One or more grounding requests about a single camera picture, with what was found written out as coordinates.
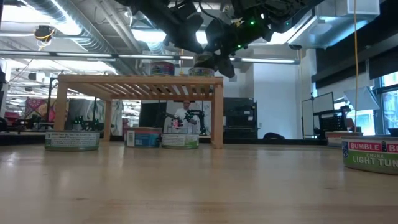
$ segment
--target ceiling duct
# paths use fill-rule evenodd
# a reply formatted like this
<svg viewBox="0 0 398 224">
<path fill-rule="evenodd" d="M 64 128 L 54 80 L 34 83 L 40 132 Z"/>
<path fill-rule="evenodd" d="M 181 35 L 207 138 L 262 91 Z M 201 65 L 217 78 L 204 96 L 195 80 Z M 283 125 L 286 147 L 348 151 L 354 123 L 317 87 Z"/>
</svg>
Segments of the ceiling duct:
<svg viewBox="0 0 398 224">
<path fill-rule="evenodd" d="M 163 42 L 158 43 L 147 43 L 150 52 L 154 55 L 164 55 L 166 50 L 164 49 Z"/>
<path fill-rule="evenodd" d="M 73 41 L 82 46 L 88 52 L 101 54 L 116 53 L 100 32 L 70 0 L 22 1 L 40 13 L 54 18 L 60 24 L 74 22 L 75 24 L 71 24 L 71 26 L 77 25 L 81 29 L 81 34 L 79 36 L 87 37 L 87 39 L 73 39 Z M 134 71 L 133 68 L 127 66 L 126 63 L 122 62 L 120 59 L 106 63 L 122 74 L 130 74 Z"/>
<path fill-rule="evenodd" d="M 380 15 L 379 0 L 356 1 L 357 28 Z M 288 44 L 308 48 L 327 48 L 354 32 L 354 0 L 325 0 L 315 15 L 289 39 Z"/>
</svg>

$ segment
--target wooden table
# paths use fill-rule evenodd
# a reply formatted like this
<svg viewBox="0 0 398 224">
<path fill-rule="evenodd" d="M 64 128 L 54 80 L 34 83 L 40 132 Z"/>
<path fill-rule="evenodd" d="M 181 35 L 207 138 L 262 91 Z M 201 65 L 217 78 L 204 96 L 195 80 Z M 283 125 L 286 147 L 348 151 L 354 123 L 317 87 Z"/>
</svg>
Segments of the wooden table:
<svg viewBox="0 0 398 224">
<path fill-rule="evenodd" d="M 211 101 L 211 142 L 223 148 L 222 77 L 151 77 L 142 75 L 59 75 L 56 111 L 66 111 L 67 91 L 95 96 L 106 102 L 104 140 L 111 136 L 112 100 Z M 54 129 L 63 131 L 65 114 L 55 114 Z"/>
</svg>

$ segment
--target wooden leg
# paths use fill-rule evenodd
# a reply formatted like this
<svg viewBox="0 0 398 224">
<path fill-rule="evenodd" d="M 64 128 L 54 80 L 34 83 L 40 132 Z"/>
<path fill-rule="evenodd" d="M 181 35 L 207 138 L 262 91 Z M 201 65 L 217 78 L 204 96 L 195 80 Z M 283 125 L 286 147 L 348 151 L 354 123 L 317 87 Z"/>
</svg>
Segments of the wooden leg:
<svg viewBox="0 0 398 224">
<path fill-rule="evenodd" d="M 211 141 L 214 141 L 214 99 L 211 100 Z"/>
<path fill-rule="evenodd" d="M 106 104 L 105 104 L 104 141 L 110 141 L 111 140 L 111 123 L 112 123 L 112 101 L 106 101 Z"/>
<path fill-rule="evenodd" d="M 215 149 L 223 148 L 223 136 L 224 136 L 224 124 L 223 124 L 223 116 L 224 116 L 224 94 L 223 94 L 223 86 L 217 85 L 215 87 L 215 98 L 214 98 L 214 138 L 213 138 L 213 146 Z"/>
<path fill-rule="evenodd" d="M 55 105 L 54 130 L 63 131 L 65 129 L 65 113 L 67 112 L 68 84 L 60 82 L 58 84 L 57 102 Z"/>
</svg>

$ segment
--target white shirt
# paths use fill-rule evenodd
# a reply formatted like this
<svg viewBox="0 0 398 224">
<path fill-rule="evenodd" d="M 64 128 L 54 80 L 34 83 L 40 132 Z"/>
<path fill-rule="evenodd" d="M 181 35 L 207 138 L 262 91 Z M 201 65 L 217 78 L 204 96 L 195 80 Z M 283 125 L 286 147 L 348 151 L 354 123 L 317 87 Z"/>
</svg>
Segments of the white shirt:
<svg viewBox="0 0 398 224">
<path fill-rule="evenodd" d="M 188 134 L 191 134 L 191 133 L 196 134 L 196 133 L 198 132 L 198 131 L 197 131 L 197 126 L 194 125 L 194 124 L 192 124 L 192 123 L 189 123 L 189 122 L 185 119 L 185 113 L 186 113 L 186 112 L 187 112 L 186 109 L 180 108 L 180 109 L 178 109 L 178 110 L 175 112 L 174 115 L 175 115 L 175 116 L 178 116 L 178 117 L 182 120 L 182 126 L 183 126 L 184 128 L 188 128 Z M 196 122 L 199 122 L 197 116 L 193 116 L 192 120 L 194 120 L 194 121 L 196 121 Z"/>
</svg>

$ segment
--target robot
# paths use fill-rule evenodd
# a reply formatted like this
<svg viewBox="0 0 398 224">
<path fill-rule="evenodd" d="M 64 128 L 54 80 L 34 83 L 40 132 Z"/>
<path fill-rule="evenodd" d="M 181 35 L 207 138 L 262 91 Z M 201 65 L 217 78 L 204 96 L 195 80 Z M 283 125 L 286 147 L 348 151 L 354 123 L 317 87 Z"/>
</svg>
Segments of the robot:
<svg viewBox="0 0 398 224">
<path fill-rule="evenodd" d="M 299 20 L 324 0 L 224 0 L 234 9 L 235 21 L 227 24 L 220 18 L 207 13 L 202 0 L 197 0 L 202 13 L 213 18 L 206 28 L 208 45 L 203 48 L 196 39 L 196 32 L 203 24 L 202 16 L 197 12 L 193 0 L 116 0 L 127 6 L 131 14 L 145 15 L 148 24 L 163 30 L 167 36 L 165 45 L 202 54 L 211 52 L 213 56 L 206 61 L 208 68 L 219 70 L 221 74 L 232 78 L 234 67 L 229 55 L 241 48 L 247 48 L 259 38 L 270 41 L 273 33 L 284 33 L 296 25 Z"/>
<path fill-rule="evenodd" d="M 181 128 L 183 126 L 184 120 L 190 121 L 194 116 L 198 116 L 200 121 L 200 135 L 201 136 L 207 135 L 207 130 L 205 127 L 205 114 L 202 110 L 187 110 L 187 112 L 185 113 L 184 120 L 181 120 L 178 116 L 166 112 L 164 112 L 163 115 L 165 118 L 172 119 L 172 127 L 175 128 Z"/>
</svg>

